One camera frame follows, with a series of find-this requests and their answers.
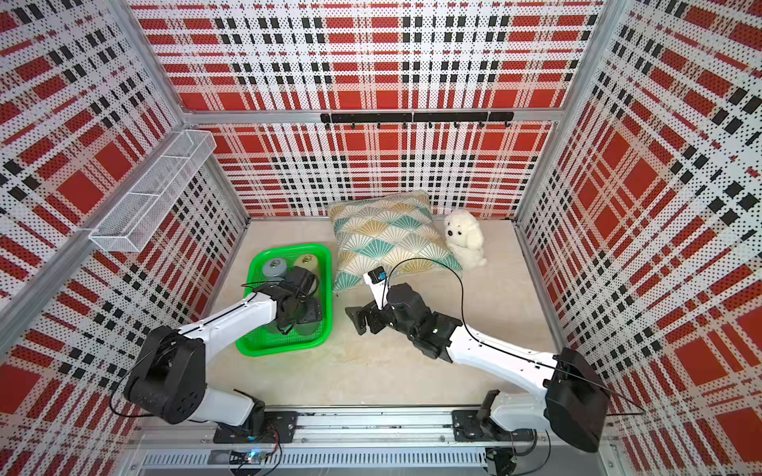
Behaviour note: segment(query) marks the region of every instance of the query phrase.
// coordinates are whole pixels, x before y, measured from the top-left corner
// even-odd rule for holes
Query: decorative pillow
[[[434,227],[426,192],[339,202],[329,207],[328,215],[338,241],[335,292],[364,284],[363,275],[378,266],[390,272],[408,258],[426,257],[461,270]],[[439,265],[427,260],[408,261],[397,268],[395,276],[433,267]]]

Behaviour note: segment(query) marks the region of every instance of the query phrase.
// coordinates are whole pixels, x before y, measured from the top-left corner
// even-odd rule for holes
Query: green plastic tray
[[[272,248],[258,254],[248,267],[247,283],[253,281],[265,281],[267,278],[262,274],[264,262],[275,257],[285,258],[289,268],[294,261],[305,253],[314,254],[318,258],[320,268],[320,306],[323,311],[323,320],[318,328],[310,335],[300,335],[292,331],[287,336],[271,334],[263,328],[254,329],[235,342],[235,346],[245,356],[259,357],[272,353],[290,352],[291,350],[309,349],[317,347],[328,339],[333,328],[333,284],[331,251],[322,244],[297,244],[282,248]],[[243,296],[251,294],[251,289],[246,288]]]

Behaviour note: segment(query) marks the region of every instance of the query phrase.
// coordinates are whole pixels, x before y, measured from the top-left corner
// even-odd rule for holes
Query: white wire basket
[[[140,252],[215,148],[212,133],[184,130],[90,232],[105,251]]]

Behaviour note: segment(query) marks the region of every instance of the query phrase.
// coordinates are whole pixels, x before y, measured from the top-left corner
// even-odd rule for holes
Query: table surface
[[[441,229],[442,222],[434,224]],[[555,352],[511,222],[480,222],[485,267],[464,273],[466,322],[493,337],[533,350]],[[248,265],[268,248],[323,243],[334,256],[328,220],[253,221],[213,306],[213,312],[242,297]],[[401,276],[433,311],[460,318],[460,288],[449,271]],[[487,391],[523,390],[492,374],[423,356],[398,332],[357,335],[345,307],[373,299],[366,286],[334,297],[333,331],[319,347],[264,357],[243,356],[235,345],[207,366],[207,381],[238,389],[268,405],[452,405],[479,404]]]

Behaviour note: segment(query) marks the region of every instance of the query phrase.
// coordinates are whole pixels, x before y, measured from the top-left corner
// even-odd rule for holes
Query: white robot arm
[[[357,333],[390,327],[425,356],[485,370],[535,397],[535,405],[517,411],[510,395],[489,392],[479,412],[484,434],[500,439],[522,428],[553,430],[572,446],[597,451],[610,396],[580,353],[569,348],[559,355],[536,352],[483,334],[431,311],[408,284],[389,286],[382,267],[367,273],[365,282],[374,300],[346,310]]]
[[[209,420],[244,434],[261,433],[255,414],[261,414],[264,404],[248,395],[208,387],[204,368],[221,349],[257,327],[275,320],[283,328],[295,319],[305,321],[305,315],[308,320],[319,315],[315,300],[309,301],[306,294],[314,275],[295,270],[297,276],[289,275],[277,286],[261,286],[202,321],[177,330],[166,326],[153,330],[130,373],[125,398],[169,423]],[[531,409],[516,412],[510,395],[490,392],[479,417],[485,434],[501,439],[520,428],[550,429],[579,449],[597,451],[609,395],[580,354],[571,349],[560,355],[524,349],[432,312],[408,284],[387,287],[382,268],[368,273],[366,282],[374,301],[363,308],[347,308],[359,334],[367,328],[377,334],[391,327],[432,359],[477,367],[535,397]]]

